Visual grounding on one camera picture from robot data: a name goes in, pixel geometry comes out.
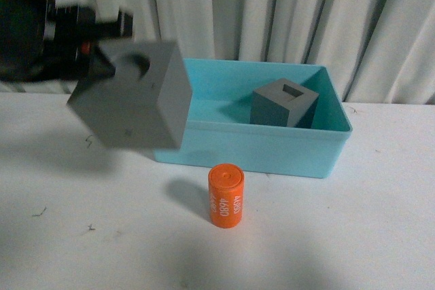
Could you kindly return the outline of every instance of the small debris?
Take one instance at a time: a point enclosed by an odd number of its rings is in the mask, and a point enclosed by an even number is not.
[[[353,110],[353,113],[358,113],[358,111],[356,111],[356,109],[354,107],[351,107],[350,105],[347,105],[348,108]]]
[[[34,214],[32,215],[32,217],[40,217],[41,215],[43,215],[43,213],[46,211],[47,207],[44,207],[42,212],[40,212],[40,214]]]
[[[88,142],[88,148],[90,147],[90,145],[92,144],[92,141],[90,140],[91,137],[93,137],[94,135],[89,135],[84,141]]]

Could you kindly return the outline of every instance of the orange can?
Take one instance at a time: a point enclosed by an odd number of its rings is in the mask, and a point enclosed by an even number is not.
[[[232,228],[242,219],[245,175],[234,164],[223,163],[209,172],[210,218],[220,228]]]

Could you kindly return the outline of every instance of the gray block with square hole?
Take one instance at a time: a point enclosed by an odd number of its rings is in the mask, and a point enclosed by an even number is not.
[[[318,93],[281,78],[254,90],[250,124],[310,128]]]
[[[70,108],[108,147],[180,148],[192,98],[175,42],[99,42],[113,78],[82,80]]]

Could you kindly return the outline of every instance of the robotic arm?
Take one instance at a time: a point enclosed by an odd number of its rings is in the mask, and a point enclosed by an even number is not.
[[[175,42],[134,42],[133,17],[0,0],[0,81],[78,80],[68,106],[108,147],[179,148],[192,91]]]
[[[96,42],[133,36],[133,17],[125,12],[96,23],[92,8],[56,7],[55,0],[0,0],[0,17],[1,81],[112,77],[115,67]]]

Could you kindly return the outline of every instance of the red component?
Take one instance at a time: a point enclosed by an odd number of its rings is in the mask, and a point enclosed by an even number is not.
[[[80,51],[82,52],[82,54],[89,55],[90,54],[90,46],[91,46],[90,41],[86,41],[86,42],[82,43],[82,46],[80,48]]]

